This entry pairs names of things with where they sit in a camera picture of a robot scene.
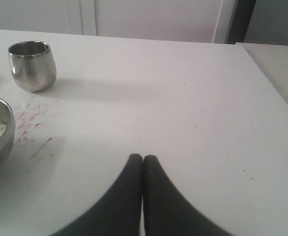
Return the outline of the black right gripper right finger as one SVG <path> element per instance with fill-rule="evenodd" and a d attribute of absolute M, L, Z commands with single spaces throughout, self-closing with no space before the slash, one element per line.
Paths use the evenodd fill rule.
<path fill-rule="evenodd" d="M 147 236 L 229 236 L 176 189 L 158 158 L 144 158 L 144 230 Z"/>

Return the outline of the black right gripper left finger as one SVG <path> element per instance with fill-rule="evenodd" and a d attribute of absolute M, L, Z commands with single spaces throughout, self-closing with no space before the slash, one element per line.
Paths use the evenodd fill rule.
<path fill-rule="evenodd" d="M 55 236 L 138 236 L 142 211 L 143 158 L 131 154 L 108 191 Z"/>

